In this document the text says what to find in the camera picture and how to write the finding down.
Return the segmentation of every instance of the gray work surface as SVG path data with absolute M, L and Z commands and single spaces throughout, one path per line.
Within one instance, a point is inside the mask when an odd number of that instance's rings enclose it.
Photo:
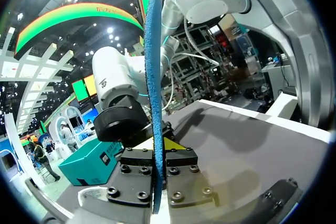
M 290 177 L 307 190 L 328 147 L 306 135 L 200 102 L 164 120 L 171 122 L 177 142 L 195 150 L 202 174 L 228 202 L 257 197 Z M 77 193 L 84 188 L 69 186 L 57 203 L 74 212 L 79 207 Z

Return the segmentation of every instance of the ceiling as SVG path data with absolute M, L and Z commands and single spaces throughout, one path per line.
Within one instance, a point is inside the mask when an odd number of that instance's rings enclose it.
M 18 34 L 40 15 L 64 5 L 81 2 L 98 2 L 116 6 L 132 14 L 140 24 L 143 24 L 138 0 L 10 0 L 7 10 L 2 13 L 5 26 L 0 29 L 0 49 L 4 47 L 6 35 L 11 27 L 15 28 L 15 31 L 9 41 L 8 51 L 14 52 Z M 127 48 L 129 52 L 134 51 L 133 45 L 139 42 L 139 38 L 132 27 L 122 26 L 113 20 L 111 20 L 110 26 L 113 27 L 113 42 L 107 33 L 106 24 L 89 23 L 68 27 L 58 34 L 48 34 L 46 38 L 34 45 L 30 55 L 42 57 L 50 44 L 56 44 L 57 49 L 50 56 L 50 59 L 54 61 L 59 61 L 68 51 L 73 51 L 73 57 L 67 62 L 73 66 L 73 70 L 71 72 L 59 70 L 56 73 L 56 76 L 61 77 L 62 81 L 49 83 L 49 86 L 54 87 L 54 91 L 43 93 L 47 98 L 41 101 L 43 104 L 35 113 L 35 118 L 29 125 L 27 133 L 37 129 L 37 122 L 45 121 L 53 109 L 73 93 L 72 82 L 92 74 L 90 51 L 95 52 L 103 46 L 114 46 L 121 52 L 124 48 Z M 27 84 L 27 81 L 0 82 L 0 135 L 5 133 L 3 114 L 12 112 L 16 120 Z

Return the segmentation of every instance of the worker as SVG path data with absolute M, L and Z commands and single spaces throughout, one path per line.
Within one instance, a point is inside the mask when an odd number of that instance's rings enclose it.
M 59 181 L 61 177 L 51 169 L 48 157 L 46 156 L 43 148 L 36 142 L 33 142 L 30 137 L 28 138 L 28 141 L 30 150 L 34 151 L 34 159 L 47 169 L 51 176 L 55 178 L 55 182 Z
M 94 135 L 96 133 L 94 126 L 95 125 L 93 124 L 93 122 L 90 119 L 88 119 L 87 124 L 84 127 L 85 133 L 87 133 L 89 136 Z
M 67 123 L 65 121 L 61 122 L 60 134 L 63 138 L 66 139 L 67 145 L 68 145 L 69 149 L 71 150 L 71 152 L 74 153 L 76 150 L 78 150 L 78 146 L 77 146 L 75 137 L 72 134 L 69 127 L 67 127 Z

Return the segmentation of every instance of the exhibition hall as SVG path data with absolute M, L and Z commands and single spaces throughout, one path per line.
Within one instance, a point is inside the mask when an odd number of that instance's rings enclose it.
M 36 223 L 283 223 L 319 172 L 335 91 L 308 0 L 1 16 L 0 175 Z

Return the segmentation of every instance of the robotic arm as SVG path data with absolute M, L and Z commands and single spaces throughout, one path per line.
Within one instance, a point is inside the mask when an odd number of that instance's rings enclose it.
M 161 76 L 178 48 L 179 42 L 171 35 L 183 17 L 199 24 L 227 13 L 243 26 L 279 44 L 290 60 L 296 79 L 302 122 L 315 127 L 326 124 L 334 109 L 331 57 L 321 27 L 306 0 L 165 0 Z M 112 48 L 102 48 L 93 57 L 93 74 L 102 109 L 109 108 L 114 99 L 125 94 L 148 104 L 144 59 L 125 58 Z
M 193 24 L 200 24 L 225 13 L 248 12 L 250 7 L 250 0 L 165 0 L 161 24 L 161 77 L 179 46 L 178 40 L 171 35 L 183 17 Z M 143 56 L 128 57 L 112 47 L 104 47 L 93 56 L 92 67 L 103 110 L 125 95 L 148 104 Z

